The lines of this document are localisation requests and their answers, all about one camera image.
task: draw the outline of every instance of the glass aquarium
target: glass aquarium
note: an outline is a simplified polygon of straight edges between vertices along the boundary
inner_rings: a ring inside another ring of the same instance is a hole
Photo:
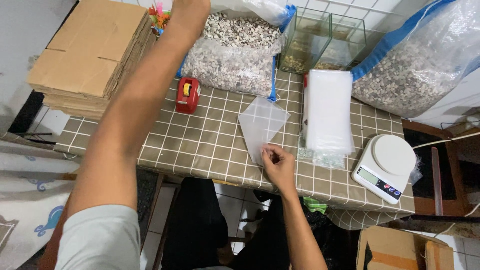
[[[307,73],[318,63],[332,40],[332,15],[298,7],[287,31],[279,69],[298,74]]]
[[[345,70],[367,45],[365,23],[338,14],[332,15],[332,40],[313,69]]]

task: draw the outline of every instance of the red tape dispenser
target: red tape dispenser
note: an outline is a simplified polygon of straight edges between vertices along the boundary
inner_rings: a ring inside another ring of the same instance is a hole
[[[200,84],[197,79],[181,78],[175,107],[177,112],[188,114],[194,113],[197,109],[200,91]]]

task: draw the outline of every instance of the stack of cardboard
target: stack of cardboard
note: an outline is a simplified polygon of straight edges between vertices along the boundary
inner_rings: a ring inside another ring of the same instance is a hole
[[[44,103],[99,119],[155,42],[145,8],[83,0],[42,52],[27,82]]]

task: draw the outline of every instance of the white scale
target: white scale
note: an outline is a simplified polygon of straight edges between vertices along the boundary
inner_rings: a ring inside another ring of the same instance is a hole
[[[367,143],[352,178],[388,203],[396,204],[416,161],[412,147],[404,139],[377,135]]]

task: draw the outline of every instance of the table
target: table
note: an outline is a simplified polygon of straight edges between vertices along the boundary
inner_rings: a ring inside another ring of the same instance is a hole
[[[301,127],[303,77],[276,71],[275,86],[280,107],[291,117],[274,136],[293,155]],[[255,96],[202,86],[202,95],[194,114],[175,112],[178,78],[168,90],[161,113],[148,134],[138,165],[166,173],[212,178],[247,188],[274,192],[263,168],[252,163],[243,140],[238,115]],[[338,226],[362,229],[402,218],[415,212],[409,183],[396,205],[390,205],[353,181],[350,177],[368,140],[377,134],[403,138],[400,117],[351,100],[351,127],[356,152],[346,160],[347,170],[330,170],[298,162],[296,185],[299,195],[310,196],[331,206],[328,217]],[[82,156],[97,121],[71,117],[56,151]]]

